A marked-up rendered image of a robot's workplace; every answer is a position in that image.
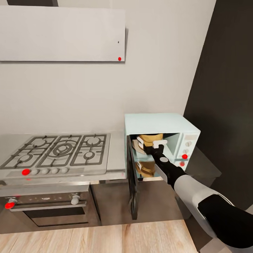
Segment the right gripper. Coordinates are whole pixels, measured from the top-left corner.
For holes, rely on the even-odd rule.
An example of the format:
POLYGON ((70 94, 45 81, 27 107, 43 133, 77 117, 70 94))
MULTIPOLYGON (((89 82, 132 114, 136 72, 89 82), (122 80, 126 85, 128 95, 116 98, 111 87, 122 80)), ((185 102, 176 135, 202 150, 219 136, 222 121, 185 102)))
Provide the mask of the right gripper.
POLYGON ((154 156, 155 153, 163 153, 164 146, 159 145, 158 148, 153 148, 153 147, 146 147, 145 144, 143 144, 143 150, 146 152, 147 155, 151 154, 154 156))

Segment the popcorn bag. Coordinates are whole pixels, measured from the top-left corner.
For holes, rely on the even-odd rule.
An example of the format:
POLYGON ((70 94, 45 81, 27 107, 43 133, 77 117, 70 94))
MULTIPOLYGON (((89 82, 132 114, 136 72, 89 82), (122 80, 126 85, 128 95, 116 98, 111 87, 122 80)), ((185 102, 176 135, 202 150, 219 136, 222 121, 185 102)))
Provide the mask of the popcorn bag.
POLYGON ((137 134, 136 138, 138 140, 138 145, 140 148, 143 149, 143 144, 145 144, 146 147, 152 147, 153 141, 158 141, 163 139, 163 133, 160 134, 137 134))

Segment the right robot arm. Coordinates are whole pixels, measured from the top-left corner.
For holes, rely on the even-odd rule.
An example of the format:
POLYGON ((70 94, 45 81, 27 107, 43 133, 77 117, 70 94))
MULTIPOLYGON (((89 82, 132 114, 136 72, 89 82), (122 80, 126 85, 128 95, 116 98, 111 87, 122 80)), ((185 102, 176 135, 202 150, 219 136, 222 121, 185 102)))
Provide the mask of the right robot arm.
POLYGON ((171 185, 203 230, 219 238, 232 253, 253 253, 253 215, 172 164, 163 154, 167 140, 153 144, 143 144, 143 150, 153 156, 157 173, 171 185))

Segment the microwave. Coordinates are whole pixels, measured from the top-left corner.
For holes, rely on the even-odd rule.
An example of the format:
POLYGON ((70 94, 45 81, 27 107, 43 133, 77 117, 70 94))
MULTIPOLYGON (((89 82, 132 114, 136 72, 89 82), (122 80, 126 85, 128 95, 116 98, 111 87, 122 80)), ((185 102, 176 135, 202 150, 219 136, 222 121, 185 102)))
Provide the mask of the microwave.
POLYGON ((140 190, 137 180, 135 160, 153 160, 151 154, 139 147, 137 134, 160 134, 167 144, 163 144, 163 154, 168 158, 190 158, 201 131, 178 113, 144 113, 124 115, 124 138, 128 170, 130 198, 128 211, 132 220, 137 219, 140 190))

